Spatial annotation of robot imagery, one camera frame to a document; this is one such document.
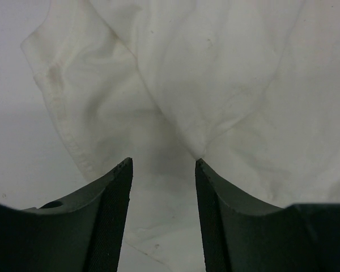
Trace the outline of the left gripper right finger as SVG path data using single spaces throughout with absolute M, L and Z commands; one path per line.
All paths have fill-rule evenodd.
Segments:
M 195 165 L 207 271 L 340 271 L 340 203 L 280 208 Z

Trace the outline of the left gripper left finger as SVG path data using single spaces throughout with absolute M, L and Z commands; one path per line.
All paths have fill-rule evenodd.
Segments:
M 42 207 L 0 204 L 0 271 L 116 271 L 132 180 L 126 158 Z

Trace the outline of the white t shirt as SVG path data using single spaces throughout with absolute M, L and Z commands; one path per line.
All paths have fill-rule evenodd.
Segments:
M 125 157 L 125 241 L 204 271 L 195 162 L 277 206 L 340 202 L 340 1 L 52 1 L 22 42 L 87 181 Z

